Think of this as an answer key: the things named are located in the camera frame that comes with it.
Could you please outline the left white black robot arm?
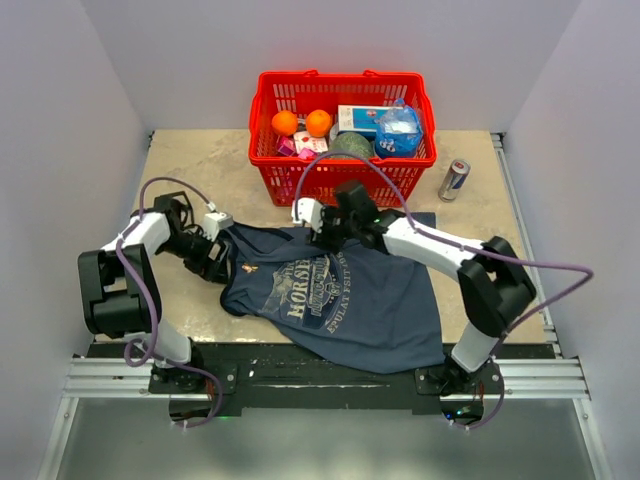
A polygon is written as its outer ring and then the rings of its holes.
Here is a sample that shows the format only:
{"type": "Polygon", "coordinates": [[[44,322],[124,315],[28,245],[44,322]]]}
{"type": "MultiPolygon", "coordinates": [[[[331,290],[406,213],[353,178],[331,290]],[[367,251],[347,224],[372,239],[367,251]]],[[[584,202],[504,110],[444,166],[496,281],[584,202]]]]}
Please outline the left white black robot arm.
{"type": "Polygon", "coordinates": [[[226,282],[230,244],[220,235],[233,218],[213,203],[206,208],[197,222],[185,192],[158,196],[114,240],[77,260],[87,329],[124,340],[128,365],[150,362],[156,381],[188,393],[214,393],[215,383],[194,341],[164,319],[152,258],[168,253],[202,279],[226,282]]]}

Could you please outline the navy blue printed t-shirt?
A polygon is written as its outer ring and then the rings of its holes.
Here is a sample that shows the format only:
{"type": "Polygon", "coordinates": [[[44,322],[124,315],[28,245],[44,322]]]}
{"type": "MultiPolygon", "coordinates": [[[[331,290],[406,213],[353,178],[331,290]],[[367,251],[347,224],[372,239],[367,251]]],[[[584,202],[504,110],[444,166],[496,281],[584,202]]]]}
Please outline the navy blue printed t-shirt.
{"type": "Polygon", "coordinates": [[[301,227],[235,223],[220,297],[234,316],[270,321],[338,365],[389,374],[444,360],[440,315],[425,266],[348,241],[338,253],[306,243],[301,227]],[[246,273],[243,264],[258,266],[246,273]]]}

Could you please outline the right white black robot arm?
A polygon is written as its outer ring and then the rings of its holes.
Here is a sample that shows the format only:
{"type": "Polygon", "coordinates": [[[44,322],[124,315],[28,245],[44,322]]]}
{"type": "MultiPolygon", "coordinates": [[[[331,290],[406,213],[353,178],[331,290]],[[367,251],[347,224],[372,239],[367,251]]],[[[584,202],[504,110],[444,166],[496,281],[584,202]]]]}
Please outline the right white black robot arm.
{"type": "Polygon", "coordinates": [[[311,244],[332,252],[355,239],[364,247],[413,260],[456,281],[468,324],[443,364],[425,375],[433,394],[469,392],[511,326],[535,300],[536,289],[511,244],[486,242],[427,227],[407,213],[379,209],[357,180],[340,185],[333,206],[300,198],[292,219],[308,225],[311,244]]]}

